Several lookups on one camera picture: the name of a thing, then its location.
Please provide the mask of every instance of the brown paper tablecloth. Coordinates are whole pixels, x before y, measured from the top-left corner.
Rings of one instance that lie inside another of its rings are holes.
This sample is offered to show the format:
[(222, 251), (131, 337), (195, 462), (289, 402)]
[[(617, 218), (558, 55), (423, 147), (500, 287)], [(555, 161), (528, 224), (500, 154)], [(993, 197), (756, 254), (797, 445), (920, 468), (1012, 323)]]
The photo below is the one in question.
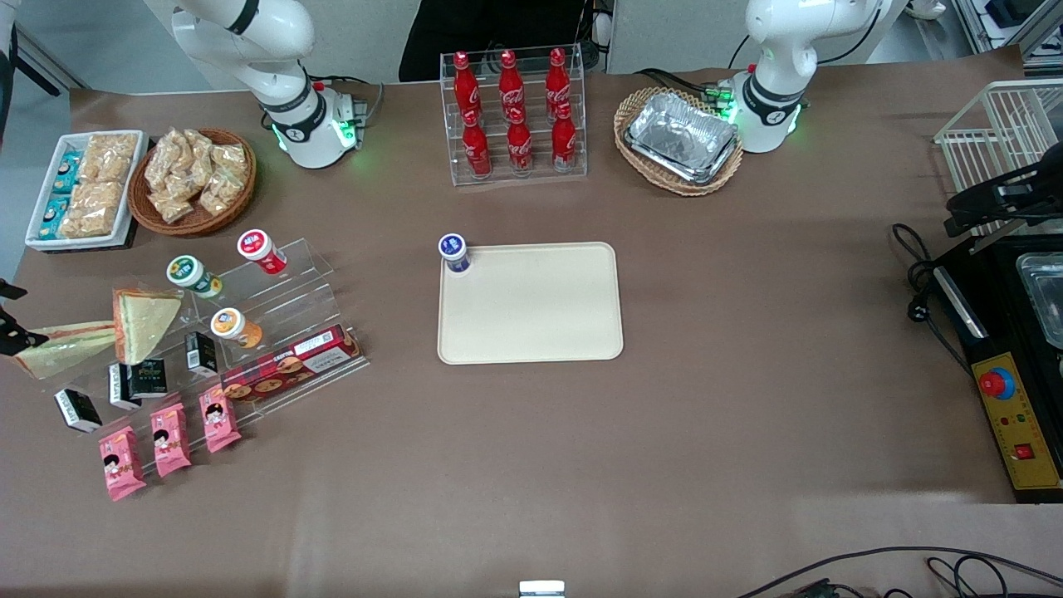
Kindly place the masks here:
[[(166, 287), (184, 252), (226, 269), (236, 235), (261, 226), (332, 260), (373, 363), (116, 505), (95, 442), (0, 364), (0, 593), (512, 596), (519, 580), (559, 578), (573, 597), (733, 596), (887, 544), (1059, 571), (1063, 509), (1011, 505), (971, 383), (905, 318), (908, 262), (888, 242), (904, 220), (947, 245), (930, 136), (985, 83), (1020, 75), (1010, 50), (823, 68), (782, 148), (747, 155), (701, 199), (648, 185), (612, 147), (613, 109), (651, 83), (638, 76), (588, 79), (586, 180), (475, 190), (450, 183), (433, 84), (390, 86), (365, 149), (320, 171), (280, 152), (249, 93), (75, 92), (79, 131), (244, 135), (258, 194), (209, 238), (141, 230), (129, 251), (29, 251), (18, 280), (31, 294), (7, 304), (20, 323), (107, 318), (119, 275)], [(610, 242), (624, 354), (440, 363), (434, 244), (449, 230)], [(820, 573), (933, 587), (916, 556)], [(1044, 590), (1013, 580), (1024, 588)]]

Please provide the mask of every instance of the small black box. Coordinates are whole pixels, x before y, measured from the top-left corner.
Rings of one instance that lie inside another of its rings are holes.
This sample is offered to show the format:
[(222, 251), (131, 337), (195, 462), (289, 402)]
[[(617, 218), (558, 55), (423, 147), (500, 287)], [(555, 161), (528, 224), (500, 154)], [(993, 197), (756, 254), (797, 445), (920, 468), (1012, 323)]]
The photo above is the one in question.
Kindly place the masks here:
[(145, 360), (129, 366), (130, 397), (155, 399), (166, 396), (166, 364), (163, 360)]
[(111, 380), (111, 405), (125, 411), (140, 409), (140, 399), (133, 398), (130, 393), (130, 366), (120, 363), (113, 363), (107, 369), (107, 378)]
[(185, 355), (188, 372), (210, 376), (218, 374), (218, 354), (214, 340), (201, 332), (189, 332), (185, 337)]
[(66, 425), (81, 432), (95, 432), (103, 426), (100, 414), (96, 413), (92, 401), (77, 391), (64, 389), (55, 393), (55, 404), (63, 412)]

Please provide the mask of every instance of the red bottle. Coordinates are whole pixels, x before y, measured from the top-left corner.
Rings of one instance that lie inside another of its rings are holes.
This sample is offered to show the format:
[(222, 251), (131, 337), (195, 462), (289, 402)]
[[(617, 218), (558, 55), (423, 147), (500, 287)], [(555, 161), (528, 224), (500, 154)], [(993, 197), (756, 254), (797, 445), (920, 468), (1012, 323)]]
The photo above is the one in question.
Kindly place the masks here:
[(461, 141), (466, 146), (466, 157), (469, 159), (469, 167), (472, 168), (472, 177), (483, 181), (491, 175), (491, 154), (487, 150), (487, 135), (479, 127), (479, 115), (475, 112), (463, 113), (461, 119), (466, 125)]
[(476, 76), (469, 70), (469, 54), (465, 52), (454, 53), (454, 68), (457, 74), (454, 75), (454, 96), (458, 101), (458, 112), (465, 120), (466, 113), (476, 115), (479, 120), (479, 84)]
[(512, 50), (502, 51), (502, 75), (499, 78), (499, 97), (502, 98), (502, 114), (509, 122), (513, 121), (513, 110), (524, 112), (524, 81), (517, 72), (517, 53)]
[(524, 124), (524, 106), (514, 107), (510, 112), (512, 122), (506, 137), (509, 141), (509, 165), (513, 174), (527, 176), (532, 173), (532, 132)]
[(564, 68), (564, 49), (550, 51), (550, 72), (546, 73), (546, 121), (554, 123), (557, 106), (569, 102), (569, 70)]
[(572, 105), (558, 104), (554, 122), (554, 170), (569, 172), (576, 164), (576, 125), (572, 123)]

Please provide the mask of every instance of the foil container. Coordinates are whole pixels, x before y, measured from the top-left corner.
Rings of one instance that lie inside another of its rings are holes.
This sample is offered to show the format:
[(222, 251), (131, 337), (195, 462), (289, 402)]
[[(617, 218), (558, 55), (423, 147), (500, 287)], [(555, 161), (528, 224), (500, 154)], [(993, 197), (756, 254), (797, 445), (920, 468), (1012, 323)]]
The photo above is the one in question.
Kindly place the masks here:
[(624, 131), (624, 141), (685, 181), (705, 185), (738, 147), (738, 129), (664, 92), (651, 96)]

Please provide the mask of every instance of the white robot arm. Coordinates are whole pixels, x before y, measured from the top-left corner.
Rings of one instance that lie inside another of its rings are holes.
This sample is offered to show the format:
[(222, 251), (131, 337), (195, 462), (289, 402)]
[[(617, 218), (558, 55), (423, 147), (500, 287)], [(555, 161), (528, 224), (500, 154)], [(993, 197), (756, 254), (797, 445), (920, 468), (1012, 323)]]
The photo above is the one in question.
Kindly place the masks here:
[(240, 80), (273, 119), (281, 147), (323, 168), (357, 144), (351, 96), (314, 84), (299, 59), (314, 21), (296, 0), (179, 0), (173, 35), (186, 54)]
[(745, 27), (760, 44), (756, 69), (732, 80), (735, 124), (742, 147), (755, 153), (779, 147), (815, 73), (812, 40), (872, 25), (890, 0), (749, 0)]

